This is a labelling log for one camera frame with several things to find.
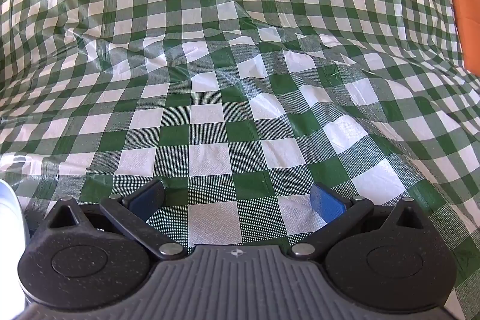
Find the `white object at left edge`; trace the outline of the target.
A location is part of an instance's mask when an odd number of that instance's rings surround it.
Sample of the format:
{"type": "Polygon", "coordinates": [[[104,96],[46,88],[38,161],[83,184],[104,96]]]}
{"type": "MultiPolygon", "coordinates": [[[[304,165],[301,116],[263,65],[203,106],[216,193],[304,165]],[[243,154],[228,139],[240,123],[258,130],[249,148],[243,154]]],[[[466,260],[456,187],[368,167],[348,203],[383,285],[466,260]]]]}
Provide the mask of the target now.
{"type": "Polygon", "coordinates": [[[0,204],[0,314],[1,319],[9,320],[26,307],[17,269],[29,242],[29,230],[19,200],[4,180],[1,180],[0,204]]]}

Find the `green white checkered tablecloth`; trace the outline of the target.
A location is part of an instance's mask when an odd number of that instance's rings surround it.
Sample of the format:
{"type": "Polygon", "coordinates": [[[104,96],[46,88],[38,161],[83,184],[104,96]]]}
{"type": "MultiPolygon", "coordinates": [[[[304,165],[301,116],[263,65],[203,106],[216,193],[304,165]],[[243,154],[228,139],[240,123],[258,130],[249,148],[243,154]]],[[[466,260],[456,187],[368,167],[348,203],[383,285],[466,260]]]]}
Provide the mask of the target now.
{"type": "Polygon", "coordinates": [[[288,247],[312,185],[412,196],[479,317],[479,78],[452,0],[1,0],[1,177],[35,230],[63,196],[162,179],[175,241],[288,247]]]}

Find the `orange cushion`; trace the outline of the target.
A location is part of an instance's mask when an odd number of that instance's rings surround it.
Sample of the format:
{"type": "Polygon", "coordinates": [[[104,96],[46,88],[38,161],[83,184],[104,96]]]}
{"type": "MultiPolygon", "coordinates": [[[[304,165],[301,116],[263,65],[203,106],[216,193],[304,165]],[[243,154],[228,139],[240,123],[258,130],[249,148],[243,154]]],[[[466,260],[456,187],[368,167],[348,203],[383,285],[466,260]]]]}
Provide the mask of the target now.
{"type": "Polygon", "coordinates": [[[480,76],[480,0],[453,0],[465,69],[480,76]]]}

